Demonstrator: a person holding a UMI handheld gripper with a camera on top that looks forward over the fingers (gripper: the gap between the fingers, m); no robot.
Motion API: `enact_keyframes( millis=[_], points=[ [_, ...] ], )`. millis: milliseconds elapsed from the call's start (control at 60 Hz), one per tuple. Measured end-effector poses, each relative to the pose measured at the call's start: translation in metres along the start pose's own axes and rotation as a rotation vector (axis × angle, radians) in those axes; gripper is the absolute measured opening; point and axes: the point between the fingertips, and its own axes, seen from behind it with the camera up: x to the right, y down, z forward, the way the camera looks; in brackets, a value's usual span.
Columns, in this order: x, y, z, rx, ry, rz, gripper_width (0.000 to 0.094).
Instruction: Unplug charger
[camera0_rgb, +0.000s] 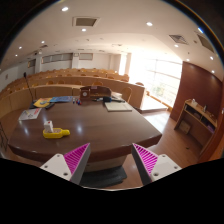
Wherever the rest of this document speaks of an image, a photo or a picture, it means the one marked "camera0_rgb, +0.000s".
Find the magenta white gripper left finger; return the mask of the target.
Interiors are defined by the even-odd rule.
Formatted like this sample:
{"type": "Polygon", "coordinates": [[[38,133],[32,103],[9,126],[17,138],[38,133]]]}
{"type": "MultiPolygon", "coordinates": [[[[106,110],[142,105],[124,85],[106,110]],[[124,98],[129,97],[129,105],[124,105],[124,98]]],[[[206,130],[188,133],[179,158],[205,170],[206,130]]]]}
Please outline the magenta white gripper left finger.
{"type": "Polygon", "coordinates": [[[55,154],[41,169],[79,185],[90,153],[90,144],[87,143],[66,154],[55,154]]]}

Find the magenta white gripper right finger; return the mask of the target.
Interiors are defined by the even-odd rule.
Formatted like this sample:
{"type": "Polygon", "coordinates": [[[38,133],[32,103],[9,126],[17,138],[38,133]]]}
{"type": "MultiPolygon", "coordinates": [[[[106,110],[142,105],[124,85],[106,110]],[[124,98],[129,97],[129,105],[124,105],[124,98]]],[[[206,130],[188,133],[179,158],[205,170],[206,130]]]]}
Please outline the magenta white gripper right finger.
{"type": "Polygon", "coordinates": [[[131,153],[143,185],[150,184],[181,170],[181,167],[166,154],[157,155],[136,143],[132,144],[131,153]]]}

